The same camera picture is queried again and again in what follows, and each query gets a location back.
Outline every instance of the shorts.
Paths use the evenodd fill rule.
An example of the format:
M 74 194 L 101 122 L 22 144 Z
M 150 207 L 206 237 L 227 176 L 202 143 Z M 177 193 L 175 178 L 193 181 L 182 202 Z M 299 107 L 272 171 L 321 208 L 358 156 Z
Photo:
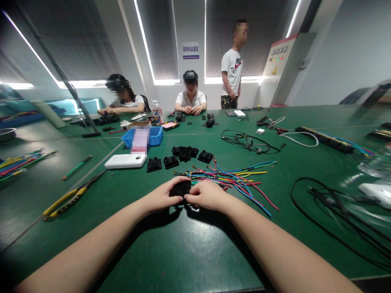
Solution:
M 235 100 L 231 100 L 231 97 L 221 96 L 221 108 L 222 109 L 237 109 L 237 96 Z

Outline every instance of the white t-shirt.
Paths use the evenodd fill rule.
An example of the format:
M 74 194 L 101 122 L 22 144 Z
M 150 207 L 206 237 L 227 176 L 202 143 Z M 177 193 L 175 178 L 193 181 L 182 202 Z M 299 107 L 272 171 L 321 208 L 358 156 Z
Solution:
M 230 49 L 227 53 L 224 54 L 221 61 L 221 72 L 227 71 L 228 83 L 231 86 L 231 89 L 237 95 L 239 92 L 240 79 L 242 77 L 243 70 L 243 61 L 240 57 L 238 51 Z M 226 86 L 223 84 L 223 90 L 221 92 L 222 96 L 229 96 L 229 91 Z
M 130 102 L 130 103 L 125 102 L 125 103 L 122 104 L 120 101 L 114 101 L 112 104 L 114 106 L 116 106 L 116 107 L 136 108 L 138 106 L 138 103 L 143 103 L 144 104 L 144 99 L 140 95 L 136 96 L 136 101 L 135 102 Z
M 202 103 L 206 103 L 206 94 L 201 91 L 197 91 L 197 95 L 194 97 L 193 101 L 190 103 L 189 98 L 187 97 L 187 92 L 183 91 L 178 94 L 176 102 L 181 105 L 181 107 L 191 106 L 192 108 L 200 106 Z

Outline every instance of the woman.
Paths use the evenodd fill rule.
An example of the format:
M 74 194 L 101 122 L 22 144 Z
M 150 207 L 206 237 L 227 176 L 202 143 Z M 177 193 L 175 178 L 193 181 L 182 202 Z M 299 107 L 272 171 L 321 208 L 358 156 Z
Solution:
M 107 108 L 98 110 L 99 115 L 103 116 L 105 112 L 110 115 L 144 112 L 145 104 L 143 97 L 134 94 L 130 87 L 130 82 L 121 74 L 110 75 L 107 79 L 106 86 L 111 91 L 116 92 L 119 100 L 113 102 Z
M 198 75 L 188 70 L 183 75 L 186 90 L 180 92 L 175 102 L 175 111 L 188 115 L 199 115 L 206 110 L 206 95 L 198 90 Z

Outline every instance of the hand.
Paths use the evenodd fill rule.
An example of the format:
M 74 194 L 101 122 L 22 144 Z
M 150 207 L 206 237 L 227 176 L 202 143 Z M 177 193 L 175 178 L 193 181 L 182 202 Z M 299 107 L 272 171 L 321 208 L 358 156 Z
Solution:
M 110 109 L 110 111 L 108 111 L 109 115 L 119 115 L 122 112 L 123 112 L 122 108 L 114 108 L 114 109 Z
M 99 109 L 99 110 L 98 110 L 98 114 L 99 114 L 100 116 L 104 116 L 104 115 L 105 115 L 105 111 L 107 111 L 106 108 L 105 108 L 105 109 Z
M 193 111 L 193 108 L 191 106 L 186 106 L 183 108 L 183 112 L 188 115 L 191 115 L 191 111 Z
M 185 200 L 208 210 L 223 212 L 235 197 L 223 191 L 214 182 L 202 181 L 190 189 L 190 194 L 185 195 Z
M 199 115 L 202 110 L 204 109 L 204 106 L 197 106 L 193 109 L 193 111 L 191 112 L 192 115 Z
M 183 197 L 181 196 L 168 196 L 171 189 L 181 181 L 190 181 L 190 178 L 184 176 L 175 176 L 170 181 L 163 183 L 154 191 L 139 199 L 139 201 L 143 203 L 143 207 L 145 207 L 146 212 L 151 214 L 182 202 Z
M 235 100 L 236 99 L 236 94 L 235 94 L 235 92 L 233 90 L 231 90 L 229 92 L 229 96 L 230 96 L 231 100 Z

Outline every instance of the yellow handle pliers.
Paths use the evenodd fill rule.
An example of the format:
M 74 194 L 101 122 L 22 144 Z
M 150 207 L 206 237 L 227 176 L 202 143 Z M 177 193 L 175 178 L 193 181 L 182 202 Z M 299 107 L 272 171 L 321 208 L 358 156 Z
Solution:
M 81 197 L 84 195 L 86 190 L 88 188 L 90 188 L 90 186 L 92 184 L 94 184 L 104 174 L 104 172 L 105 171 L 103 171 L 102 173 L 93 177 L 87 183 L 82 184 L 80 187 L 78 187 L 78 188 L 68 192 L 64 196 L 60 197 L 60 199 L 58 199 L 47 210 L 44 211 L 43 220 L 47 221 L 50 218 L 55 218 L 58 215 L 61 215 L 61 214 L 65 213 L 67 210 L 69 210 L 72 206 L 74 206 L 79 201 L 79 199 L 81 199 Z M 63 205 L 61 208 L 55 210 L 57 208 L 57 206 L 59 206 L 62 202 L 66 201 L 69 198 L 70 198 L 70 200 L 65 205 Z

